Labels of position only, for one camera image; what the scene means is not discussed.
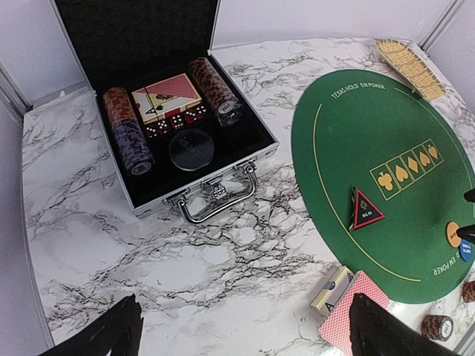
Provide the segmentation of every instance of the marble table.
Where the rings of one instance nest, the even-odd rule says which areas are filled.
[[[427,56],[448,95],[434,106],[475,163],[475,123]],[[165,209],[129,211],[94,98],[79,90],[24,119],[24,209],[47,321],[57,343],[135,293],[145,325],[141,355],[339,355],[309,308],[338,261],[309,218],[295,181],[292,115],[305,88],[333,70],[402,79],[372,39],[267,42],[213,52],[281,143],[258,166],[254,198],[202,225]],[[474,270],[467,276],[475,278]],[[459,288],[434,303],[390,310],[417,329],[428,313],[451,315],[455,348],[475,315]]]

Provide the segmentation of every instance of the poker set case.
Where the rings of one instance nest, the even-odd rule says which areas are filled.
[[[274,154],[278,142],[213,57],[210,48],[218,0],[51,0],[73,53],[96,97],[117,175],[131,210],[145,217],[169,206],[190,223],[202,221],[251,197],[257,189],[256,163]],[[102,97],[112,87],[129,93],[187,73],[190,61],[206,57],[243,106],[237,124],[223,128],[211,114],[192,126],[214,142],[212,161],[197,171],[181,171],[168,156],[178,132],[148,140],[156,165],[143,177],[131,176],[121,160]],[[203,104],[209,105],[203,97]],[[240,174],[246,188],[228,192],[222,178]],[[197,194],[209,194],[205,208],[190,212]]]

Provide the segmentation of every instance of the metal handle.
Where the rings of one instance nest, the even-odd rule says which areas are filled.
[[[183,195],[176,199],[175,204],[180,209],[185,220],[191,224],[201,224],[214,215],[219,214],[221,211],[233,206],[234,204],[238,204],[239,202],[252,197],[258,189],[258,178],[255,176],[255,166],[253,164],[247,164],[243,166],[243,171],[245,174],[247,174],[250,182],[250,186],[246,189],[246,191],[244,191],[242,194],[235,195],[234,197],[226,200],[224,203],[218,206],[215,206],[214,208],[206,208],[204,212],[196,217],[191,215],[190,211],[188,210],[188,206],[186,205],[186,200]]]

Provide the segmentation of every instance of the red triangle outline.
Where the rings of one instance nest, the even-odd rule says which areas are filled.
[[[377,212],[379,212],[381,216],[380,216],[380,217],[377,217],[377,218],[375,218],[375,219],[373,219],[373,220],[366,221],[366,222],[362,223],[361,225],[358,225],[357,222],[358,222],[358,210],[359,210],[359,197],[360,197],[360,195],[362,195],[363,198],[365,198],[366,201],[369,202],[369,204],[370,204]],[[367,198],[367,196],[364,195],[363,192],[360,191],[359,189],[356,190],[355,205],[356,205],[355,220],[353,221],[353,228],[354,228],[355,230],[356,230],[357,228],[363,228],[363,227],[365,227],[365,226],[368,226],[369,224],[373,224],[373,223],[375,223],[375,222],[377,222],[377,221],[379,221],[379,220],[382,220],[382,219],[384,219],[384,218],[386,217],[386,216],[382,213],[382,211],[379,210],[379,209],[376,207],[376,205],[374,205],[373,202],[372,202],[371,200],[369,200],[369,199]]]

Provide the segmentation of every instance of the green poker mat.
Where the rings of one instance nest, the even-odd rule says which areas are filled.
[[[307,209],[341,264],[365,271],[390,299],[426,303],[467,275],[446,226],[475,223],[463,194],[475,176],[455,134],[419,94],[367,70],[313,82],[295,110],[292,156]],[[383,220],[350,231],[352,188]]]

